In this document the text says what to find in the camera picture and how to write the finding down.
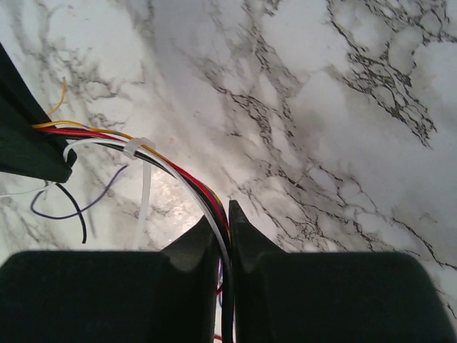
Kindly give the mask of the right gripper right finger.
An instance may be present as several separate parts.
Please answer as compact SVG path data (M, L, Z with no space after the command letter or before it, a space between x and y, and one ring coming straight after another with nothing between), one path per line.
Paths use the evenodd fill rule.
M397 252L288 253L229 203L238 342L454 342L426 270Z

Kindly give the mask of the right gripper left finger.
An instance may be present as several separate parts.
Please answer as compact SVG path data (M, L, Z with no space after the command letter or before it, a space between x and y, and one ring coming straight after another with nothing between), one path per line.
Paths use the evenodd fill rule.
M1 266L3 342L212 342L206 219L158 252L26 251Z

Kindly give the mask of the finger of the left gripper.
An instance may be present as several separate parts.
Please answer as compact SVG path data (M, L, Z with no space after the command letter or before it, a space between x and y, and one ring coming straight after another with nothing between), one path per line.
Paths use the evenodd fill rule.
M1 171L65 183L76 154L63 157L65 139L35 130L49 117L29 91L4 48L1 48Z

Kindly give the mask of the translucent white zip tie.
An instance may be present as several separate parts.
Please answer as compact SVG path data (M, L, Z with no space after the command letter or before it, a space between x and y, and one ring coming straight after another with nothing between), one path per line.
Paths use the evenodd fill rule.
M123 149L125 156L134 160L136 153L143 145L148 144L149 140L145 138L132 138L126 143ZM139 217L134 231L134 239L131 248L137 250L140 245L142 232L146 228L146 218L149 208L149 199L151 192L151 164L147 161L142 163L142 189L141 189L141 203L139 207Z

